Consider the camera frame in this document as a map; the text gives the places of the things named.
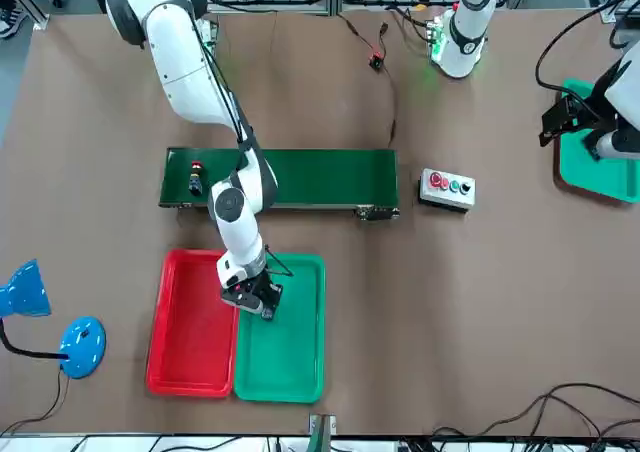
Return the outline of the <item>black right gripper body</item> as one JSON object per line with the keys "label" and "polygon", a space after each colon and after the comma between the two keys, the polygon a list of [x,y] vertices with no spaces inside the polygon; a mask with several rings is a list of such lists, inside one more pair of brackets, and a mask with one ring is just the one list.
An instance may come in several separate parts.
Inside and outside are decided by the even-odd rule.
{"label": "black right gripper body", "polygon": [[238,282],[228,288],[221,289],[221,298],[224,302],[248,311],[248,305],[252,296],[260,297],[264,302],[264,314],[266,313],[267,289],[271,280],[268,273],[261,273],[258,276]]}

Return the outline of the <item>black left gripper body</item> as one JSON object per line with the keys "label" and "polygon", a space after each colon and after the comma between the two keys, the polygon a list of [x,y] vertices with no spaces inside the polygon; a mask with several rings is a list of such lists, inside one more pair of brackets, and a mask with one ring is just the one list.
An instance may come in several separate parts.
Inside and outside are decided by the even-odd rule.
{"label": "black left gripper body", "polygon": [[585,128],[597,128],[603,122],[603,95],[591,93],[582,98],[578,94],[562,93],[562,132],[577,132]]}

